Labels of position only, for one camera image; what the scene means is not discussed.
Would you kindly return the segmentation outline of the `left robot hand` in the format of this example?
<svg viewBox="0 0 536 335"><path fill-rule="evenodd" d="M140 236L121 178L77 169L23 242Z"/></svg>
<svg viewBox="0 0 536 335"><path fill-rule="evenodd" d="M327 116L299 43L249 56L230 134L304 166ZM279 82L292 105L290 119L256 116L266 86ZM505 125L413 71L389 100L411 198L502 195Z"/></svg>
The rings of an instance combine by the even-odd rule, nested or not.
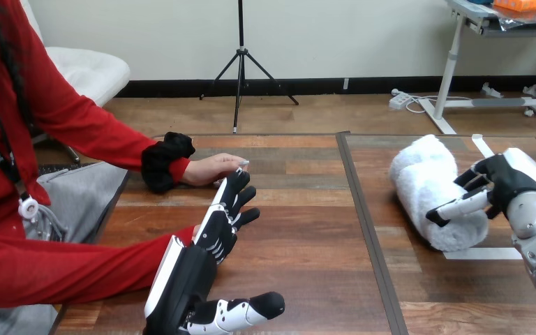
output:
<svg viewBox="0 0 536 335"><path fill-rule="evenodd" d="M242 168L230 173L221 181L196 235L171 236L144 306L144 334L234 334L284 313L285 300L277 292L208 298L237 232L260 215L257 208L241 209L256 194L249 181Z"/></svg>

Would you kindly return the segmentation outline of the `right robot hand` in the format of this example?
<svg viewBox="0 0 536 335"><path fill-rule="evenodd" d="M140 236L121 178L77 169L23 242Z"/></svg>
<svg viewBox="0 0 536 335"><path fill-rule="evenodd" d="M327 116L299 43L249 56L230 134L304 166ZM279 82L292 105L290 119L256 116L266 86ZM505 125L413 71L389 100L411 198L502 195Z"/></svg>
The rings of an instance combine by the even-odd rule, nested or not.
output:
<svg viewBox="0 0 536 335"><path fill-rule="evenodd" d="M536 162L519 148L509 148L473 163L454 179L465 194L426 212L440 227L455 218L483 210L489 220L505 214L515 197L536 194Z"/></svg>

